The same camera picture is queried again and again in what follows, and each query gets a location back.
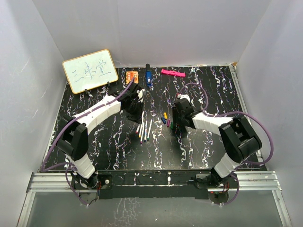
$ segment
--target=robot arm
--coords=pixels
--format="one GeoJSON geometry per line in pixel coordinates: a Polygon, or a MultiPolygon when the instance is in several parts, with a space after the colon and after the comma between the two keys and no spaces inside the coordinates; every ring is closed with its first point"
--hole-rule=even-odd
{"type": "Polygon", "coordinates": [[[219,185],[225,182],[235,168],[262,147],[261,140],[244,116],[206,116],[202,112],[194,111],[189,96],[179,95],[178,98],[173,107],[173,122],[179,126],[211,131],[222,137],[226,154],[212,168],[211,176],[205,179],[208,183],[219,185]]]}
{"type": "Polygon", "coordinates": [[[82,186],[91,188],[97,183],[95,167],[87,154],[89,148],[88,135],[105,119],[122,110],[125,110],[129,114],[127,118],[130,121],[141,123],[143,92],[144,90],[137,84],[132,83],[124,95],[113,103],[107,105],[107,103],[118,97],[120,92],[116,91],[111,95],[106,95],[100,102],[84,112],[73,117],[65,116],[60,120],[59,130],[72,119],[84,113],[91,112],[74,122],[57,142],[57,147],[63,151],[70,162],[77,168],[77,176],[72,176],[76,177],[82,186]]]}

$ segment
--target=whiteboard marker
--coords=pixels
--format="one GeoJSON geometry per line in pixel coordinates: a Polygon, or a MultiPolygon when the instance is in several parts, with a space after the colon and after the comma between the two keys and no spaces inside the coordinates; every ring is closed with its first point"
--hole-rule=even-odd
{"type": "Polygon", "coordinates": [[[147,137],[147,120],[145,122],[144,142],[146,142],[146,137],[147,137]]]}
{"type": "Polygon", "coordinates": [[[142,135],[141,135],[141,140],[140,140],[140,143],[142,143],[142,139],[143,139],[143,134],[144,134],[144,122],[142,123],[142,135]]]}
{"type": "MultiPolygon", "coordinates": [[[[144,111],[142,112],[142,123],[144,122],[144,111]]],[[[140,125],[140,132],[139,132],[139,138],[141,137],[142,132],[142,124],[140,125]]]]}
{"type": "Polygon", "coordinates": [[[139,133],[140,126],[141,126],[141,124],[138,125],[138,128],[137,128],[137,130],[136,130],[136,134],[139,133]]]}
{"type": "Polygon", "coordinates": [[[150,128],[148,129],[147,140],[150,139],[151,128],[152,128],[152,120],[151,120],[151,123],[150,123],[150,128]]]}

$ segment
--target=black tabletop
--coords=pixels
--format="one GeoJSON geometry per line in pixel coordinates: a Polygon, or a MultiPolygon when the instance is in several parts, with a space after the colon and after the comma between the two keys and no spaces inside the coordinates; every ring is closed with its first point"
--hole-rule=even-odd
{"type": "MultiPolygon", "coordinates": [[[[79,114],[98,101],[110,89],[125,87],[125,72],[137,71],[139,85],[146,89],[144,97],[144,122],[152,120],[151,136],[140,143],[136,134],[138,124],[127,120],[120,113],[107,118],[89,135],[89,158],[98,170],[154,170],[154,169],[205,169],[220,161],[225,153],[221,137],[205,130],[187,128],[186,131],[172,131],[161,121],[164,112],[172,121],[172,106],[176,93],[187,83],[202,85],[209,97],[208,113],[222,114],[241,111],[240,101],[228,66],[214,67],[167,67],[166,70],[185,72],[184,78],[161,74],[162,68],[152,68],[152,87],[145,81],[145,68],[118,68],[119,80],[107,86],[89,91],[89,94],[73,94],[67,84],[61,108],[56,120],[53,138],[57,135],[58,121],[64,115],[79,114]]],[[[205,105],[205,95],[196,86],[189,86],[183,92],[189,94],[196,110],[205,105]]],[[[255,155],[250,160],[257,161],[255,155]]],[[[65,161],[65,155],[55,148],[46,167],[65,161]]]]}

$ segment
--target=small orange card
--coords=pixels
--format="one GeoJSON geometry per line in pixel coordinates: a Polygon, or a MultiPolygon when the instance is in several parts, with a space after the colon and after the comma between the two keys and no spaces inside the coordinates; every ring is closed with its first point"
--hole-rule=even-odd
{"type": "Polygon", "coordinates": [[[126,84],[131,82],[133,78],[134,78],[134,82],[138,84],[139,83],[138,72],[135,71],[126,72],[126,84]]]}

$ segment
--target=gray wall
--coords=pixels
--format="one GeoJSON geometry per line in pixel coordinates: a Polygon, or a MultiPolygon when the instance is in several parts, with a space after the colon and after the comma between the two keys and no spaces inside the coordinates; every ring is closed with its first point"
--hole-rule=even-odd
{"type": "Polygon", "coordinates": [[[64,59],[109,49],[119,66],[238,61],[270,0],[33,0],[64,59]]]}
{"type": "Polygon", "coordinates": [[[31,0],[0,0],[0,226],[16,226],[40,167],[66,77],[31,0]]]}
{"type": "Polygon", "coordinates": [[[275,170],[295,227],[302,226],[303,2],[272,1],[238,64],[248,110],[270,130],[275,170]]]}

